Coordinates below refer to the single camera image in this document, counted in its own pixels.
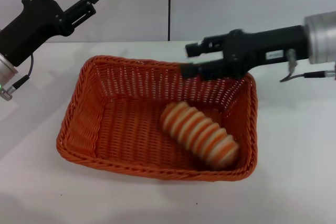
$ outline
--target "white wall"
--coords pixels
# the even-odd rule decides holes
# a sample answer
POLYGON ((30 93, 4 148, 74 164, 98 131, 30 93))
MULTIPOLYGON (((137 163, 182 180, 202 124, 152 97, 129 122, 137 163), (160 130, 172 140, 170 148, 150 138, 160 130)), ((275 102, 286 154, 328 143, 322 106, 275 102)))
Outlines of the white wall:
MULTIPOLYGON (((78 0, 56 0, 63 10, 78 0)), ((100 0, 97 13, 67 38, 52 41, 167 40, 168 0, 100 0)), ((23 9, 21 0, 0 0, 0 28, 23 9)))
POLYGON ((336 10, 336 0, 172 0, 172 40, 200 40, 242 28, 255 32, 302 24, 336 10))

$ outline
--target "striped toy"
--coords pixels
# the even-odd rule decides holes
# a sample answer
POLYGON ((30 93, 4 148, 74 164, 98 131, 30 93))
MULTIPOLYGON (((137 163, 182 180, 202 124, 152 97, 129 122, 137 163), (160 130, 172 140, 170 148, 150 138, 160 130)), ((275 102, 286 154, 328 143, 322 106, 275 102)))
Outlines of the striped toy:
POLYGON ((238 144, 225 128, 186 102, 170 103, 161 115, 163 131, 214 170, 232 164, 238 144))

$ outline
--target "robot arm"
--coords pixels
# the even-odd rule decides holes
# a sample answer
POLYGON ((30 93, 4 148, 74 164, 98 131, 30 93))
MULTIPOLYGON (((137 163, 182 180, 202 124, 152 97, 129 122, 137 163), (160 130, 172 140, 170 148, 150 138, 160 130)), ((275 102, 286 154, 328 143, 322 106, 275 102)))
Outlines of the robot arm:
POLYGON ((223 59, 198 65, 181 66, 184 79, 200 76, 202 80, 224 77, 241 78, 250 69, 267 64, 289 62, 289 74, 281 81, 296 77, 335 76, 335 71, 319 71, 292 77, 297 60, 311 64, 335 61, 336 12, 305 18, 303 26, 293 26, 255 34, 233 30, 228 34, 207 37, 198 44, 186 45, 188 57, 210 52, 223 53, 223 59))
MULTIPOLYGON (((80 0, 63 11, 54 0, 22 0, 24 9, 0 31, 0 97, 12 98, 3 86, 17 73, 18 67, 47 39, 69 36, 75 28, 96 13, 98 0, 80 0)), ((23 84, 29 77, 19 81, 23 84)))

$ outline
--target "orange wicker basket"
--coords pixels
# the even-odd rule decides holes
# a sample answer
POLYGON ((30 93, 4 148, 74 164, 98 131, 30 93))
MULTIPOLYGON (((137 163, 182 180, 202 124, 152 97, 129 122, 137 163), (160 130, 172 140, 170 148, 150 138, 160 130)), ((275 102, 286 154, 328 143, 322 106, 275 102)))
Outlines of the orange wicker basket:
POLYGON ((57 138, 70 162, 134 176, 171 180, 241 180, 257 164, 257 95, 243 80, 183 81, 178 64, 96 56, 83 66, 57 138), (240 145, 237 163, 211 171, 164 134, 160 115, 187 101, 226 127, 240 145))

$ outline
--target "basket rim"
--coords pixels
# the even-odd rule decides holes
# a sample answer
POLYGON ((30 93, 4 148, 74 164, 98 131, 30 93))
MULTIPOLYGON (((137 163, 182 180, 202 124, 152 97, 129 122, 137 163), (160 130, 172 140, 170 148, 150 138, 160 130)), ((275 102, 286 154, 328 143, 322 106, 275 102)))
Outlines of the basket rim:
POLYGON ((60 132, 57 136, 57 151, 59 154, 77 164, 85 165, 91 168, 96 169, 104 169, 109 170, 115 173, 129 174, 135 176, 149 177, 149 178, 157 178, 157 176, 150 175, 142 175, 142 173, 146 172, 147 174, 157 174, 160 173, 160 179, 165 179, 165 175, 167 177, 171 177, 172 174, 176 174, 179 178, 176 180, 203 180, 203 181, 218 181, 218 180, 228 180, 228 181, 236 181, 241 180, 248 177, 255 169, 257 164, 257 136, 256 136, 256 120, 257 117, 253 115, 257 115, 257 94, 256 94, 256 84, 252 75, 249 73, 244 76, 244 80, 250 83, 248 88, 248 95, 251 97, 251 104, 248 106, 249 111, 249 125, 248 125, 248 133, 251 139, 251 145, 248 145, 248 158, 246 164, 243 168, 239 168, 236 170, 224 170, 224 171, 196 171, 196 170, 185 170, 185 169, 168 169, 168 168, 155 168, 143 165, 134 165, 132 163, 122 163, 120 161, 110 161, 106 159, 94 158, 91 156, 83 155, 78 152, 72 151, 67 146, 67 142, 64 141, 68 134, 69 129, 72 124, 72 119, 74 118, 75 112, 78 110, 78 104, 81 103, 83 98, 83 91, 88 82, 88 73, 92 70, 96 63, 106 63, 106 64, 118 64, 123 66, 133 66, 133 67, 141 67, 141 68, 157 68, 164 66, 167 70, 176 70, 176 66, 180 65, 180 63, 176 62, 164 62, 164 61, 156 61, 156 60, 141 60, 141 59, 126 59, 121 57, 114 56, 105 56, 98 55, 90 58, 86 61, 86 63, 81 68, 79 78, 75 87, 75 91, 71 97, 71 101, 67 107, 67 111, 63 122, 61 124, 60 132), (89 165, 89 163, 96 163, 93 167, 89 165))

